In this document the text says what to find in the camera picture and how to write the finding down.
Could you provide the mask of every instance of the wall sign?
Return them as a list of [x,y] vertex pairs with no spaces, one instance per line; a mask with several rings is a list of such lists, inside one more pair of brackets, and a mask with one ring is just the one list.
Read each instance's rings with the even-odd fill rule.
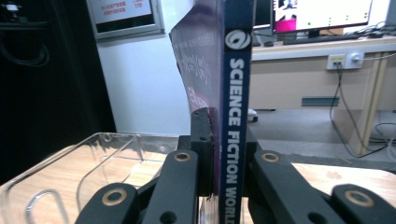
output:
[[97,41],[163,34],[159,0],[87,0]]

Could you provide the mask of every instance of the power outlet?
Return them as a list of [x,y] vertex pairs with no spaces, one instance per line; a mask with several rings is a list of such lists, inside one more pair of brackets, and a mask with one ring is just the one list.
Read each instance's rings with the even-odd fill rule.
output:
[[358,69],[363,67],[364,53],[353,52],[346,55],[345,69]]
[[337,68],[344,68],[346,62],[345,54],[331,54],[327,60],[326,69],[327,70],[336,70]]

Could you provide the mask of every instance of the cable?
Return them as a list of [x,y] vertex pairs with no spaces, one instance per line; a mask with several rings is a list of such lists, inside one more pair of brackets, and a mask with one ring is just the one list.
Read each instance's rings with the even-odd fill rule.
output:
[[273,38],[273,39],[276,39],[276,36],[274,36],[274,35],[261,35],[261,34],[257,34],[257,33],[253,33],[254,35],[260,35],[260,36],[266,36],[266,37],[270,37],[270,38]]
[[383,125],[394,125],[394,126],[396,126],[396,123],[379,123],[379,124],[375,125],[375,130],[382,136],[384,141],[387,143],[387,154],[388,154],[388,157],[390,157],[391,160],[396,161],[396,151],[395,151],[395,148],[392,146],[393,143],[394,143],[394,140],[396,138],[396,128],[393,131],[393,135],[388,140],[388,139],[386,139],[384,133],[379,129],[379,126],[383,126]]
[[383,138],[374,138],[374,137],[370,137],[370,143],[372,144],[380,144],[380,143],[387,143],[390,141],[390,138],[388,139],[383,139]]
[[24,66],[30,66],[30,67],[42,67],[50,61],[50,52],[44,44],[41,44],[41,49],[38,52],[38,56],[35,59],[21,60],[21,59],[14,57],[12,54],[10,54],[7,51],[6,47],[4,46],[4,43],[3,43],[4,36],[5,36],[4,34],[0,33],[0,52],[10,62],[15,63],[17,65],[24,65]]
[[381,21],[381,22],[377,23],[376,25],[367,26],[367,27],[364,27],[358,31],[350,32],[350,33],[346,33],[346,34],[355,34],[355,35],[365,36],[371,32],[374,32],[374,31],[381,31],[384,34],[389,34],[392,31],[396,31],[396,24],[389,23],[387,21]]
[[[338,74],[338,84],[337,84],[337,88],[336,88],[334,97],[332,98],[332,104],[331,104],[331,106],[330,106],[330,120],[331,120],[331,122],[332,122],[332,126],[334,127],[334,129],[336,130],[338,136],[340,137],[341,141],[343,142],[343,145],[344,145],[344,148],[346,149],[346,152],[347,152],[350,156],[352,156],[352,157],[355,157],[355,158],[363,158],[363,157],[366,157],[366,156],[368,156],[368,155],[370,155],[370,154],[373,154],[373,153],[375,153],[375,152],[378,152],[378,151],[380,151],[380,150],[386,148],[387,146],[380,147],[380,148],[377,148],[377,149],[369,149],[367,146],[365,146],[365,145],[363,144],[363,141],[361,140],[360,133],[358,132],[358,126],[357,126],[357,124],[356,124],[356,121],[355,121],[355,120],[353,119],[353,117],[352,117],[352,114],[351,114],[351,112],[350,112],[350,110],[349,110],[349,107],[348,107],[348,105],[347,105],[347,102],[346,102],[346,100],[345,100],[345,97],[344,97],[344,94],[343,94],[343,91],[342,91],[342,77],[343,77],[344,69],[343,69],[343,67],[342,67],[342,65],[341,65],[340,63],[338,63],[336,66],[337,66],[337,74]],[[367,149],[368,151],[370,151],[370,152],[368,152],[368,153],[366,153],[366,154],[364,154],[364,155],[356,155],[354,152],[351,152],[351,151],[349,150],[349,147],[347,147],[347,143],[345,142],[343,136],[342,136],[342,135],[340,134],[340,132],[338,131],[338,129],[337,129],[336,125],[335,125],[334,119],[332,118],[332,111],[333,111],[333,107],[334,107],[334,104],[335,104],[335,99],[337,98],[338,92],[340,92],[341,99],[342,99],[342,101],[344,102],[344,105],[346,106],[346,111],[347,111],[349,117],[350,117],[351,120],[352,120],[353,127],[354,127],[354,129],[355,129],[355,131],[356,131],[356,133],[357,133],[357,136],[358,136],[359,141],[361,142],[361,145],[362,145],[365,149]]]
[[393,57],[393,56],[395,56],[395,55],[396,55],[396,53],[392,53],[392,54],[387,55],[387,56],[381,56],[381,57],[377,57],[377,58],[365,58],[365,59],[363,59],[363,60],[364,60],[364,61],[369,61],[369,60],[384,59],[384,58],[388,58],[388,57]]

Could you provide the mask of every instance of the clear plastic container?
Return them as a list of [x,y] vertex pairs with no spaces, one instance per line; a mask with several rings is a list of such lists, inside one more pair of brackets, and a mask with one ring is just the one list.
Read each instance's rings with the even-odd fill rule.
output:
[[74,223],[101,187],[137,189],[161,171],[178,136],[96,133],[65,148],[1,187],[0,223]]

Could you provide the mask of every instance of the purple book cover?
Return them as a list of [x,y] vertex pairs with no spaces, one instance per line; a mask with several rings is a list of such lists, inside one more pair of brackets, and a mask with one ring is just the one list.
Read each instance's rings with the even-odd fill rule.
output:
[[198,0],[170,38],[191,112],[209,108],[215,223],[240,221],[254,0]]

